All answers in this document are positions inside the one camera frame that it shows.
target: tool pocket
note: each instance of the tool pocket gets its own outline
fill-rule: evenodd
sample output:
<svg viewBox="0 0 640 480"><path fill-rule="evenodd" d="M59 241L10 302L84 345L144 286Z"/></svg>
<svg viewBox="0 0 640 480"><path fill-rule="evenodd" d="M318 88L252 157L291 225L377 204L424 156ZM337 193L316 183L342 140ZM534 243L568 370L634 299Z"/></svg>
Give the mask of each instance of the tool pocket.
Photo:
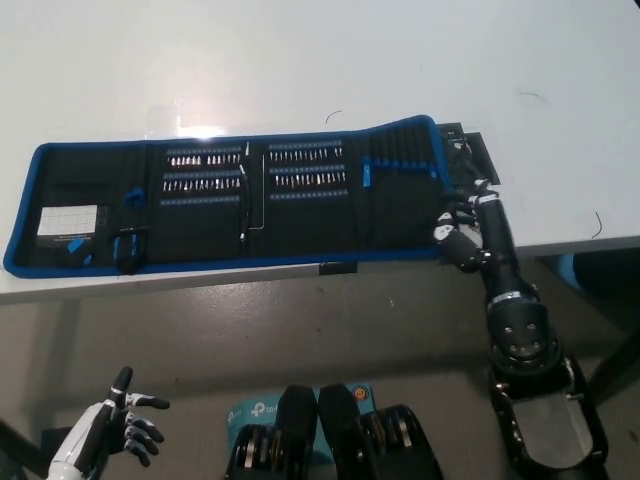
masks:
<svg viewBox="0 0 640 480"><path fill-rule="evenodd" d="M265 252L278 257L357 250L353 205L346 190L298 195L275 194L269 199Z"/></svg>
<svg viewBox="0 0 640 480"><path fill-rule="evenodd" d="M424 165L375 164L369 168L367 196L374 250L433 246L433 229L443 208L443 187Z"/></svg>
<svg viewBox="0 0 640 480"><path fill-rule="evenodd" d="M151 263L222 260L240 255L240 203L163 205L149 226Z"/></svg>

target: black joint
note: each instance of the black joint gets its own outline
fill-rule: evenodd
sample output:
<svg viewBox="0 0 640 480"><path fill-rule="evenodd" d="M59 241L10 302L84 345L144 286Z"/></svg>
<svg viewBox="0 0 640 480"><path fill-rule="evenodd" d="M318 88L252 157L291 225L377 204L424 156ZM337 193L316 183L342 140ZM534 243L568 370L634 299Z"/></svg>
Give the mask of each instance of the black joint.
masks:
<svg viewBox="0 0 640 480"><path fill-rule="evenodd" d="M478 247L459 230L451 231L443 240L438 242L442 254L447 262L453 264L464 273L473 273L480 268L478 262Z"/></svg>
<svg viewBox="0 0 640 480"><path fill-rule="evenodd" d="M547 308L541 303L507 300L490 309L487 321L492 358L499 365L514 373L527 373L557 361L558 342L549 326Z"/></svg>

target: white table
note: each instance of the white table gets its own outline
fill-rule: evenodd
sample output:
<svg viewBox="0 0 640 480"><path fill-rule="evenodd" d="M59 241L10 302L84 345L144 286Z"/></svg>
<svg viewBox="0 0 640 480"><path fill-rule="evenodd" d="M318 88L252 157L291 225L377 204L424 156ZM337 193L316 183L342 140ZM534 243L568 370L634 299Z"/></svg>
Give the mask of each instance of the white table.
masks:
<svg viewBox="0 0 640 480"><path fill-rule="evenodd" d="M41 143L356 129L418 113L482 133L523 253L640 244L631 0L4 2L0 65L2 252ZM0 303L315 272L2 271Z"/></svg>

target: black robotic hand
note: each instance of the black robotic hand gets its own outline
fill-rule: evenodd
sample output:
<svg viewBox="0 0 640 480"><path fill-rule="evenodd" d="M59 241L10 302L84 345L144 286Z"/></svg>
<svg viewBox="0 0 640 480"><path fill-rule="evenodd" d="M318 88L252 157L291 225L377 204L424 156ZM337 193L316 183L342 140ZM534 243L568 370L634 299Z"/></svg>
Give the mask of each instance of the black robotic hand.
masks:
<svg viewBox="0 0 640 480"><path fill-rule="evenodd" d="M138 416L134 409L148 406L165 410L170 407L170 403L150 395L128 393L132 377L133 370L124 367L111 386L107 398L101 404L90 407L96 409L96 413L74 462L74 467L85 478L99 478L99 472L106 465L109 455L128 451L138 457L144 467L148 467L151 463L149 455L159 453L156 443L162 443L164 437L150 420ZM72 429L70 436L75 437L77 427L78 424Z"/></svg>
<svg viewBox="0 0 640 480"><path fill-rule="evenodd" d="M138 457L143 467L151 464L149 455L158 455L157 443L164 442L164 436L153 422L134 412L135 407L151 407L166 410L170 403L150 395L127 393L125 408L121 410L110 425L109 453L127 451Z"/></svg>

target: robot finger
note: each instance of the robot finger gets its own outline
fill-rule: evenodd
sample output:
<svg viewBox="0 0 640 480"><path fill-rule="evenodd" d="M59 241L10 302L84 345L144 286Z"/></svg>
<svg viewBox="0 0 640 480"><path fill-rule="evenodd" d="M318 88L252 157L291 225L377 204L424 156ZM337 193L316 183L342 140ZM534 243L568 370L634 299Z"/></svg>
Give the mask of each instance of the robot finger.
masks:
<svg viewBox="0 0 640 480"><path fill-rule="evenodd" d="M160 430L158 430L158 428L152 421L144 417L135 415L133 412L129 412L127 414L125 422L127 426L133 425L134 427L138 427L140 430L146 432L154 442L164 442L164 436L160 433Z"/></svg>
<svg viewBox="0 0 640 480"><path fill-rule="evenodd" d="M171 406L166 400L162 400L151 395L144 395L142 393L128 393L126 400L127 408L131 407L151 407L157 410L166 410Z"/></svg>
<svg viewBox="0 0 640 480"><path fill-rule="evenodd" d="M459 225L475 225L476 219L470 215L457 215L456 220Z"/></svg>
<svg viewBox="0 0 640 480"><path fill-rule="evenodd" d="M143 445L136 442L135 440L127 440L124 444L124 449L128 452L131 452L136 457L138 457L138 460L140 460L140 464L143 467L146 468L149 465L151 465L151 460L149 460L149 455L147 455L147 450L144 448Z"/></svg>
<svg viewBox="0 0 640 480"><path fill-rule="evenodd" d="M127 427L127 429L124 432L124 435L127 440L131 439L138 442L151 455L157 455L160 453L156 444L153 443L153 440L151 439L149 434L144 430L138 427L130 426L130 427Z"/></svg>

